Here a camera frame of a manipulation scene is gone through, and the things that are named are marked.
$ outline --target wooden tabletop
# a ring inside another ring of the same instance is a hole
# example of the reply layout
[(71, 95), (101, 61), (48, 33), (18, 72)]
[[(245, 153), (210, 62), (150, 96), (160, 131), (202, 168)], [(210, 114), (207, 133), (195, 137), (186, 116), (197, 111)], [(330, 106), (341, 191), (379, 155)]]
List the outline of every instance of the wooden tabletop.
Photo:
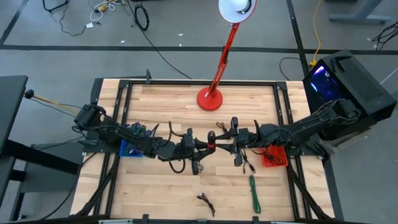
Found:
[[(118, 79), (103, 81), (98, 105), (112, 116), (116, 99)], [(290, 105), (294, 121), (310, 114), (302, 82), (287, 82)], [(176, 133), (185, 133), (193, 128), (193, 135), (202, 141), (213, 130), (217, 135), (222, 130), (216, 122), (224, 122), (229, 128), (231, 118), (238, 117), (239, 127), (247, 127), (255, 132), (253, 120), (259, 124), (277, 124), (275, 99), (270, 86), (220, 86), (224, 101), (220, 109), (214, 112), (201, 110), (196, 103), (196, 95), (204, 86), (198, 85), (134, 85), (127, 117), (127, 124), (139, 121), (152, 129), (160, 126), (157, 136), (169, 136), (167, 123), (172, 122)], [(121, 105), (124, 105), (126, 92)], [(282, 111), (285, 105), (280, 94)], [(119, 110), (119, 122), (122, 110)], [(172, 141), (179, 142), (173, 136)], [(261, 204), (261, 214), (255, 214), (246, 166), (246, 175), (242, 167), (234, 166), (234, 156), (217, 149), (216, 152), (201, 161), (204, 170), (200, 175), (192, 175), (190, 161), (182, 174), (175, 174), (166, 162), (157, 159), (122, 157), (119, 164), (116, 190), (114, 193), (111, 218), (141, 218), (149, 214), (154, 219), (184, 220), (294, 220), (287, 174), (285, 167), (265, 168), (261, 158), (247, 150), (248, 159), (257, 172), (257, 194)], [(95, 155), (81, 170), (73, 200), (71, 214), (78, 212), (92, 196), (98, 186), (104, 154)], [(176, 169), (182, 163), (173, 162)], [(302, 156), (302, 164), (307, 189), (326, 214), (334, 217), (328, 186), (322, 161), (315, 156)], [(303, 217), (303, 203), (297, 190), (300, 215)], [(205, 193), (215, 206), (215, 217), (207, 204), (196, 196)], [(104, 191), (106, 199), (108, 190)], [(104, 212), (106, 200), (102, 201)]]

